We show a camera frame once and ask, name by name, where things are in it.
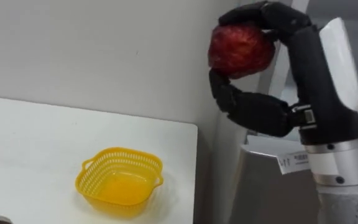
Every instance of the label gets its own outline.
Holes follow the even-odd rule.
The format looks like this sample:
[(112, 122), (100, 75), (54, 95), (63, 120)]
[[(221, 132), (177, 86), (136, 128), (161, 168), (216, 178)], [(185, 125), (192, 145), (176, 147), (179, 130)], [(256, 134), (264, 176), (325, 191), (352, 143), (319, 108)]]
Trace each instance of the label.
[(335, 155), (333, 153), (310, 154), (309, 161), (311, 171), (314, 174), (339, 175)]
[(306, 151), (278, 155), (277, 161), (282, 174), (310, 169)]

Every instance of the white table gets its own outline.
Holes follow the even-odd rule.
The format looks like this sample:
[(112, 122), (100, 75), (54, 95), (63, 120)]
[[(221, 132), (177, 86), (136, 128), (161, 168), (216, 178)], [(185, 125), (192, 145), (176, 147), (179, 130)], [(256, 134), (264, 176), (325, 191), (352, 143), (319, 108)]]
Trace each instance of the white table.
[[(193, 223), (196, 144), (193, 124), (0, 99), (0, 215), (15, 224)], [(164, 184), (133, 220), (94, 211), (75, 190), (81, 163), (113, 146), (164, 164)]]

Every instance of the apple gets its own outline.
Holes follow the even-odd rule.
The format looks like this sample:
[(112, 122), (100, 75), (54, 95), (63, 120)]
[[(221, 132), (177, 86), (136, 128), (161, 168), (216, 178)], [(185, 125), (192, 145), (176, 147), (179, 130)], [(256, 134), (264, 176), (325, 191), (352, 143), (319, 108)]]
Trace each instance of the apple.
[(221, 74), (237, 79), (265, 70), (274, 53), (274, 43), (256, 26), (218, 26), (212, 32), (208, 63)]

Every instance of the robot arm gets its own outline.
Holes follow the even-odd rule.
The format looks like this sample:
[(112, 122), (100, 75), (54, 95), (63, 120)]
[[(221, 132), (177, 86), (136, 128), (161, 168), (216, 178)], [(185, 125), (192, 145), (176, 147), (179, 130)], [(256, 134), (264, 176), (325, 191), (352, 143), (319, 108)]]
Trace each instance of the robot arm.
[(219, 18), (220, 26), (246, 22), (271, 30), (271, 35), (288, 47), (299, 102), (289, 107), (272, 96), (243, 93), (212, 69), (213, 96), (229, 119), (276, 137), (299, 126), (305, 145), (358, 139), (358, 113), (338, 96), (340, 86), (334, 84), (319, 30), (309, 17), (282, 3), (264, 1), (238, 7)]
[(271, 136), (299, 126), (321, 202), (319, 223), (358, 223), (358, 79), (342, 20), (328, 24), (334, 32), (319, 30), (304, 13), (267, 1), (219, 18), (220, 26), (246, 22), (270, 30), (287, 46), (299, 101), (288, 106), (272, 96), (243, 93), (212, 69), (219, 108), (233, 122)]

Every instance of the plastic basket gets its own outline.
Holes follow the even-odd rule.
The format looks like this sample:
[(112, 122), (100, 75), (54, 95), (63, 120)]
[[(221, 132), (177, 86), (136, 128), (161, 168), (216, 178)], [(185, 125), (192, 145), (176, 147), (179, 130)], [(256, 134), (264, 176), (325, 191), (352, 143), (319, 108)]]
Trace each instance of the plastic basket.
[(97, 210), (119, 217), (140, 214), (153, 190), (163, 184), (155, 155), (112, 147), (84, 161), (77, 191)]

